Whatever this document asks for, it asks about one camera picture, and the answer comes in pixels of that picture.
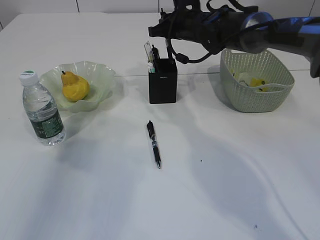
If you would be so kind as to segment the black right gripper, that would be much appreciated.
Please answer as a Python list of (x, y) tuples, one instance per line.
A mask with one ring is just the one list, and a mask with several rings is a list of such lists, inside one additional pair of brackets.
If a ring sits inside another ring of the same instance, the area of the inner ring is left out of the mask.
[(202, 11), (181, 11), (162, 13), (158, 24), (148, 27), (150, 37), (161, 37), (175, 40), (184, 40), (194, 43), (202, 43), (198, 29), (202, 27), (202, 21), (208, 16)]

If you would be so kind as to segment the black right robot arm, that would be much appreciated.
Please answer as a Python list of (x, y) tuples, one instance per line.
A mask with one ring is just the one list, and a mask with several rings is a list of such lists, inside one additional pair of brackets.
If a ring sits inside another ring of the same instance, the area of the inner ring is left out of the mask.
[[(258, 6), (243, 6), (232, 0), (233, 8), (223, 5), (207, 12), (198, 0), (175, 0), (174, 11), (160, 13), (159, 23), (148, 28), (150, 37), (165, 38), (169, 53), (182, 64), (201, 63), (224, 49), (259, 54), (270, 48), (306, 57), (310, 76), (320, 76), (319, 17), (288, 17), (273, 19)], [(199, 59), (177, 53), (172, 40), (201, 44), (207, 54)]]

